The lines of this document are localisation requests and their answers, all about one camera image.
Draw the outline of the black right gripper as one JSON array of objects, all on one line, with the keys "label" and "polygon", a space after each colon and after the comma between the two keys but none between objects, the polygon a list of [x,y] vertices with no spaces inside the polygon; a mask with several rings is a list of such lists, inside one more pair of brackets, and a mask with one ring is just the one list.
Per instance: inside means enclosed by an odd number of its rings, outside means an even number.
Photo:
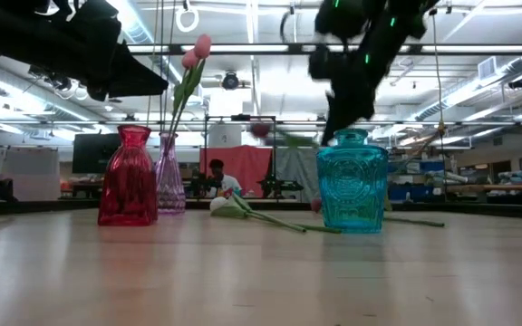
[{"label": "black right gripper", "polygon": [[[326,94],[328,115],[322,144],[357,120],[374,114],[374,94],[391,65],[391,51],[373,43],[361,43],[346,52],[328,53],[331,93]],[[335,97],[347,96],[346,109]]]}]

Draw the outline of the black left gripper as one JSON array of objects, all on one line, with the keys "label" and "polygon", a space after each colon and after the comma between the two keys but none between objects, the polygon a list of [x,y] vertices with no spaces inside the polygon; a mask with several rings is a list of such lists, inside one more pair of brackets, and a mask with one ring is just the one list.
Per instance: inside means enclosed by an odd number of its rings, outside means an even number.
[{"label": "black left gripper", "polygon": [[96,101],[156,96],[168,88],[168,82],[138,62],[126,44],[90,43],[70,21],[24,18],[20,60],[85,82]]}]

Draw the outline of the blue embossed glass vase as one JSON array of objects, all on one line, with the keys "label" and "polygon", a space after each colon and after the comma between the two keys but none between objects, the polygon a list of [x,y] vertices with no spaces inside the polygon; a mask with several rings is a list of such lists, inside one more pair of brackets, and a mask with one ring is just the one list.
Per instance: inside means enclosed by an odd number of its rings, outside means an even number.
[{"label": "blue embossed glass vase", "polygon": [[363,129],[342,129],[335,145],[316,154],[324,225],[344,233],[382,230],[388,151],[368,145],[367,137]]}]

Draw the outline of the red artificial tulip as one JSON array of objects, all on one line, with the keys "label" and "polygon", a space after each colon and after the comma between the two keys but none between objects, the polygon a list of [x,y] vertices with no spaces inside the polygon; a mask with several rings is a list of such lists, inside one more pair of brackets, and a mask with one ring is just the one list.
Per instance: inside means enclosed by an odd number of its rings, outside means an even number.
[{"label": "red artificial tulip", "polygon": [[[322,200],[320,198],[315,198],[312,200],[310,206],[311,206],[312,211],[314,211],[316,214],[319,214],[322,210]],[[440,228],[443,228],[446,226],[444,223],[439,223],[439,222],[424,221],[424,220],[411,220],[411,219],[396,218],[396,217],[385,217],[384,220],[389,221],[389,222],[404,223],[404,224],[411,224],[411,225],[425,225],[425,226],[440,227]]]},{"label": "red artificial tulip", "polygon": [[250,133],[257,139],[270,139],[272,146],[289,148],[317,148],[313,138],[295,135],[293,132],[279,128],[275,123],[255,123],[250,127]]}]

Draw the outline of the red ribbed glass vase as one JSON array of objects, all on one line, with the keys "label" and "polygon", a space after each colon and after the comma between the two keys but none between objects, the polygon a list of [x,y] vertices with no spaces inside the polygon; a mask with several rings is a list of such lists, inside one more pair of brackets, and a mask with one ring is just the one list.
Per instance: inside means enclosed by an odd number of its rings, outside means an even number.
[{"label": "red ribbed glass vase", "polygon": [[158,220],[154,163],[146,149],[151,129],[120,125],[121,145],[103,178],[97,223],[147,226]]}]

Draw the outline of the purple slim glass vase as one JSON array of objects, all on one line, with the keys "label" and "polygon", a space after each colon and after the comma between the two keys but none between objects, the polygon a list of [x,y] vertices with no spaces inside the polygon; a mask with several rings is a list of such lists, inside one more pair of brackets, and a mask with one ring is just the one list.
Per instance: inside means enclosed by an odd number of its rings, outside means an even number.
[{"label": "purple slim glass vase", "polygon": [[186,194],[175,150],[175,133],[160,133],[159,159],[155,165],[157,210],[160,215],[185,212]]}]

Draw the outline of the black crossbar with light strips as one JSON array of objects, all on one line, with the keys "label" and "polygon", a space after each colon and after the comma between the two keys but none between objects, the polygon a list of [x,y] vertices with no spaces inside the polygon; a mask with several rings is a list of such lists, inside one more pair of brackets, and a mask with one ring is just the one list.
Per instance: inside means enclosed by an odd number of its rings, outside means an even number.
[{"label": "black crossbar with light strips", "polygon": [[[222,43],[213,44],[211,54],[218,55],[302,55],[317,48],[317,43]],[[172,43],[165,45],[130,44],[133,55],[182,55],[193,49],[191,44]],[[430,56],[519,56],[522,55],[522,44],[438,44],[406,43],[398,51],[398,55]]]}]

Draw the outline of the blue storage bins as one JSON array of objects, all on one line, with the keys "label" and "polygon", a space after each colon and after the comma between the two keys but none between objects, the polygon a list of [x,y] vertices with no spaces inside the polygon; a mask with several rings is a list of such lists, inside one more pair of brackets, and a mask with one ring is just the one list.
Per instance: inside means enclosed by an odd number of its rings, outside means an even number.
[{"label": "blue storage bins", "polygon": [[434,175],[442,178],[442,160],[390,161],[388,166],[388,197],[391,202],[422,202],[433,196]]}]

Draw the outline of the red cloth backdrop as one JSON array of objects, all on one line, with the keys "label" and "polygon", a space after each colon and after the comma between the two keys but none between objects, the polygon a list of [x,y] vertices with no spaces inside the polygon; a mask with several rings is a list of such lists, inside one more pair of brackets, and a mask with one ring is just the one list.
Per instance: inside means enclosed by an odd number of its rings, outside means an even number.
[{"label": "red cloth backdrop", "polygon": [[269,170],[271,149],[248,145],[232,148],[206,148],[199,151],[199,165],[202,172],[211,176],[210,161],[221,160],[223,173],[234,177],[242,189],[242,194],[251,193],[261,197],[263,190],[259,184]]}]

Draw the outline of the white box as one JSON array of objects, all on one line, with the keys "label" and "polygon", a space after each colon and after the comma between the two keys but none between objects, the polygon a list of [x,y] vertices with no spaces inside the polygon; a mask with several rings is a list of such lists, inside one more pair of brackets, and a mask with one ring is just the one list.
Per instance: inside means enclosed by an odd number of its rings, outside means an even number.
[{"label": "white box", "polygon": [[242,144],[242,126],[219,122],[208,129],[208,146],[233,148]]}]

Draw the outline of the white panel board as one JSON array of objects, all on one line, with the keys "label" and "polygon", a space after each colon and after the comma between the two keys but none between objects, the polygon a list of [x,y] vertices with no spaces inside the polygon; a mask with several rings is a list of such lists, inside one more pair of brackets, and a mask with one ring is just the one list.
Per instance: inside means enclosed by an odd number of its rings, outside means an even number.
[{"label": "white panel board", "polygon": [[0,185],[12,188],[20,202],[57,200],[61,196],[58,151],[0,147]]}]

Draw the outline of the person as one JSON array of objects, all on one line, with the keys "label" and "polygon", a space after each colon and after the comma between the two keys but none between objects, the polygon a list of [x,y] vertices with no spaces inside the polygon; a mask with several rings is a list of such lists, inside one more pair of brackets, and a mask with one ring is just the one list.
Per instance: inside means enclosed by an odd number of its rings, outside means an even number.
[{"label": "person", "polygon": [[209,163],[215,186],[208,192],[208,197],[227,197],[235,191],[240,191],[241,186],[235,177],[224,173],[224,162],[214,158]]}]

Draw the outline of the wooden workbench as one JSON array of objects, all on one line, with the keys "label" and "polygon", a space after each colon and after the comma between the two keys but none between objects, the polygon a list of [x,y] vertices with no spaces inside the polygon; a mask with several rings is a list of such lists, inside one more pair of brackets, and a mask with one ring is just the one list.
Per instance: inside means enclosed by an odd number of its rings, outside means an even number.
[{"label": "wooden workbench", "polygon": [[446,186],[447,192],[478,193],[488,191],[522,191],[522,185],[451,185]]}]

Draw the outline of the black metal frame stand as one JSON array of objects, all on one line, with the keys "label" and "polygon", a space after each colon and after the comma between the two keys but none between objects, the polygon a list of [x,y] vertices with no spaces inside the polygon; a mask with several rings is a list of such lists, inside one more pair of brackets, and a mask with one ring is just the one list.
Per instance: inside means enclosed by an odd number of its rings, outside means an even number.
[{"label": "black metal frame stand", "polygon": [[[219,123],[220,121],[224,122],[226,124],[238,124],[238,125],[242,126],[242,144],[240,146],[248,145],[248,146],[272,150],[272,156],[270,158],[270,163],[269,163],[269,170],[267,171],[266,176],[268,174],[272,174],[271,159],[273,158],[274,147],[266,146],[263,144],[262,139],[255,138],[250,133],[250,127],[252,124],[255,124],[255,123],[267,123],[267,124],[275,123],[276,117],[275,116],[252,116],[252,115],[246,115],[246,114],[237,114],[237,115],[231,115],[231,116],[207,116],[205,118],[204,128],[203,128],[203,132],[202,132],[202,136],[204,139],[204,145],[201,146],[200,149],[210,148],[208,146],[208,129],[211,126]],[[250,196],[250,197],[255,197],[251,193],[247,193],[245,195]]]}]

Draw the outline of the black table edge rail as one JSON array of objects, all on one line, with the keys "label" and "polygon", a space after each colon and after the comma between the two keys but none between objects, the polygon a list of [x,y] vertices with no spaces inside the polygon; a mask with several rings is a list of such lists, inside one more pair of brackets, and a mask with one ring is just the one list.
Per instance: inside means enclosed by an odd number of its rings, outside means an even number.
[{"label": "black table edge rail", "polygon": [[[309,211],[310,205],[306,203],[285,201],[248,200],[248,204],[255,210],[277,211]],[[81,209],[95,209],[99,207],[99,201],[93,199],[63,199],[56,201],[27,201],[5,202],[0,201],[0,215],[42,213],[53,211],[68,211]],[[405,203],[391,204],[393,211],[409,212],[448,212],[458,214],[504,216],[522,218],[522,206],[476,203]]]}]

